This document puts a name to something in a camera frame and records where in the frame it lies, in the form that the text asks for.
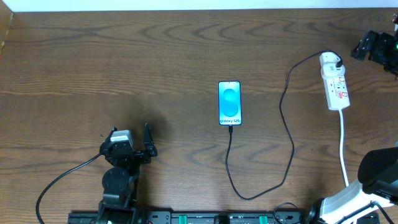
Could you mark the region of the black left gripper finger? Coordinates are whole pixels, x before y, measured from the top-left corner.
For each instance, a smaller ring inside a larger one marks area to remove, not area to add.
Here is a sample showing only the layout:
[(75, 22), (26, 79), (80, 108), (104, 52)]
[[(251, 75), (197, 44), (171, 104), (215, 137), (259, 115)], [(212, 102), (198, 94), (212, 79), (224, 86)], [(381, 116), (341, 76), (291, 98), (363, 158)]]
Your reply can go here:
[(111, 141), (111, 136), (113, 135), (113, 133), (115, 131), (117, 131), (118, 129), (116, 127), (113, 127), (111, 132), (109, 133), (109, 135), (106, 137), (106, 139), (104, 140), (104, 142), (110, 142)]
[(155, 144), (154, 144), (154, 141), (150, 134), (150, 124), (149, 123), (145, 124), (143, 145), (144, 145), (145, 149), (148, 150), (149, 152), (155, 152)]

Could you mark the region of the blue Galaxy smartphone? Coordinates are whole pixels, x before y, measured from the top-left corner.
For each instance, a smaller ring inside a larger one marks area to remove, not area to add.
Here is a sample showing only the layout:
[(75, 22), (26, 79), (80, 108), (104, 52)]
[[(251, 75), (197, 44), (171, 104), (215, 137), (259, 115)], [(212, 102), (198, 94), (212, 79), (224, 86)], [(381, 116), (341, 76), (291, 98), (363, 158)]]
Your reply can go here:
[(239, 126), (242, 124), (241, 84), (239, 81), (218, 83), (218, 108), (221, 126)]

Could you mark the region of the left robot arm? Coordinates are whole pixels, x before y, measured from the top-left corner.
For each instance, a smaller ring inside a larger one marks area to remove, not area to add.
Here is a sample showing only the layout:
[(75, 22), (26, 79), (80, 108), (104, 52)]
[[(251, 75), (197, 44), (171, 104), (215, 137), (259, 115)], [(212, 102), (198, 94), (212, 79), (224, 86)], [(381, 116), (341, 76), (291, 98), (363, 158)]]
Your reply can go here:
[(96, 223), (146, 223), (145, 213), (136, 208), (140, 166), (151, 163), (157, 148), (145, 124), (143, 150), (133, 149), (129, 130), (113, 128), (99, 148), (101, 155), (113, 166), (102, 178), (103, 199), (99, 203)]

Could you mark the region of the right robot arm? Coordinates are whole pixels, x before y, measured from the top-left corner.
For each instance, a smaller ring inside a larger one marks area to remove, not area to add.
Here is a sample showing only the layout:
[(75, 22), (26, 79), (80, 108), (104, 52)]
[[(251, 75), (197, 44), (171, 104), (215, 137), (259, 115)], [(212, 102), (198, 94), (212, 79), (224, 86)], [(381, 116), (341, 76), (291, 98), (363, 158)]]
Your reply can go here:
[[(397, 35), (365, 33), (351, 51), (356, 60), (368, 59), (397, 74)], [(329, 110), (341, 113), (350, 105), (341, 57), (326, 50), (320, 54), (320, 73)], [(353, 223), (375, 210), (397, 204), (397, 148), (369, 151), (358, 169), (357, 179), (349, 183), (342, 170), (345, 188), (334, 196), (320, 199), (309, 211), (306, 223)]]

